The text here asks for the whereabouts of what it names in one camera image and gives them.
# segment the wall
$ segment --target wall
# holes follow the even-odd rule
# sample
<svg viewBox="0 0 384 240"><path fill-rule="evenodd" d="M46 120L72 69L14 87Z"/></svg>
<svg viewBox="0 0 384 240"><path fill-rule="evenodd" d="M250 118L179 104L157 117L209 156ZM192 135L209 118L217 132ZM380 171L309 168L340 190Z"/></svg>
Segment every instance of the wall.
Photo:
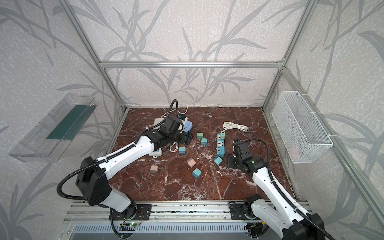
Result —
<svg viewBox="0 0 384 240"><path fill-rule="evenodd" d="M319 2L288 68L337 132L379 193L383 190L384 2ZM272 133L300 199L308 200L336 239L384 239L384 230L339 160L328 150L311 164L291 163L266 108Z"/></svg>
<svg viewBox="0 0 384 240"><path fill-rule="evenodd" d="M383 6L318 5L288 65L382 197Z"/></svg>
<svg viewBox="0 0 384 240"><path fill-rule="evenodd" d="M57 183L103 154L122 111L56 1L0 3L0 235L53 239L71 205ZM56 163L9 151L67 94L94 96L94 113ZM65 192L80 194L70 180Z"/></svg>
<svg viewBox="0 0 384 240"><path fill-rule="evenodd" d="M306 0L70 2L104 61L278 61L306 5ZM227 70L108 69L126 104L141 107L169 106L173 98L180 104L260 106L254 99L267 94L276 72Z"/></svg>

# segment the white wire mesh basket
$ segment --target white wire mesh basket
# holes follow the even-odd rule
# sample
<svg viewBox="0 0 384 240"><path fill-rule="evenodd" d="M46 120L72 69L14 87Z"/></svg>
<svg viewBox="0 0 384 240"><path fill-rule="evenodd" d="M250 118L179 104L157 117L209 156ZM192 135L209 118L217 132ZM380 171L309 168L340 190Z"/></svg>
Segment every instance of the white wire mesh basket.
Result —
<svg viewBox="0 0 384 240"><path fill-rule="evenodd" d="M315 113L297 91L280 93L272 117L293 163L314 162L333 146Z"/></svg>

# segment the marble tabletop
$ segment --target marble tabletop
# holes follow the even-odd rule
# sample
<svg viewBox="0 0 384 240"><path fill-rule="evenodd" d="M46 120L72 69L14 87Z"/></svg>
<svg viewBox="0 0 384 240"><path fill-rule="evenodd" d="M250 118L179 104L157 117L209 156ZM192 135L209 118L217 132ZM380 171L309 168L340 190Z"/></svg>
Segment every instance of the marble tabletop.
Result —
<svg viewBox="0 0 384 240"><path fill-rule="evenodd" d="M114 150L131 143L139 132L161 117L166 108L130 108L127 118L116 140ZM128 194L134 201L165 200L242 200L256 193L267 199L253 180L238 169L225 167L225 157L220 166L214 163L216 157L216 135L223 129L223 122L230 121L248 126L248 132L230 129L225 132L225 154L233 153L235 138L261 138L271 148L271 170L282 186L292 194L288 179L278 157L261 108L189 108L186 113L193 123L194 139L186 145L186 155L179 152L163 152L154 159L148 155L123 168L109 183ZM200 146L197 133L208 139L208 146ZM249 142L253 156L266 158L266 147L259 142ZM196 161L190 168L189 158ZM149 172L151 165L158 165L156 174ZM201 176L195 179L192 172L198 168Z"/></svg>

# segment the light blue power strip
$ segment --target light blue power strip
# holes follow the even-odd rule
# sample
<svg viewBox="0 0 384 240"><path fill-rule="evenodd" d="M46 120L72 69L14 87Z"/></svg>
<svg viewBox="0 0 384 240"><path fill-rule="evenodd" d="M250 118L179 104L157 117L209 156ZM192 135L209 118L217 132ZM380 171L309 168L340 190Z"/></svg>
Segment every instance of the light blue power strip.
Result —
<svg viewBox="0 0 384 240"><path fill-rule="evenodd" d="M224 157L225 150L224 150L224 140L221 139L221 134L219 133L217 135L217 150L216 153L219 157Z"/></svg>

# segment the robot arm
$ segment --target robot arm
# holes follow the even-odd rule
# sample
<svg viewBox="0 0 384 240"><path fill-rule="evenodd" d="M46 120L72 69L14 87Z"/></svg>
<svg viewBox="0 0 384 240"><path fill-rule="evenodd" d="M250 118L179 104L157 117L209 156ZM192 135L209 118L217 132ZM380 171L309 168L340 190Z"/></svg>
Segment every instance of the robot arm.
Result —
<svg viewBox="0 0 384 240"><path fill-rule="evenodd" d="M181 119L168 116L159 129L148 129L136 144L132 142L96 160L91 157L84 159L81 163L82 168L98 161L105 161L78 174L76 185L89 205L102 204L125 216L134 214L134 202L126 194L110 186L108 180L130 163L169 143L190 144L193 135L191 132L180 132L181 124Z"/></svg>
<svg viewBox="0 0 384 240"><path fill-rule="evenodd" d="M243 208L246 216L249 219L256 217L262 219L283 240L325 239L324 234L305 220L298 211L304 213L322 228L324 228L323 220L317 214L310 215L306 209L299 205L273 174L271 180L266 163L260 157L252 156L246 141L236 139L235 142L233 144L234 154L227 156L228 166L239 168L252 177L252 180L265 192L276 208L276 210L271 208L259 195L254 195L244 200Z"/></svg>

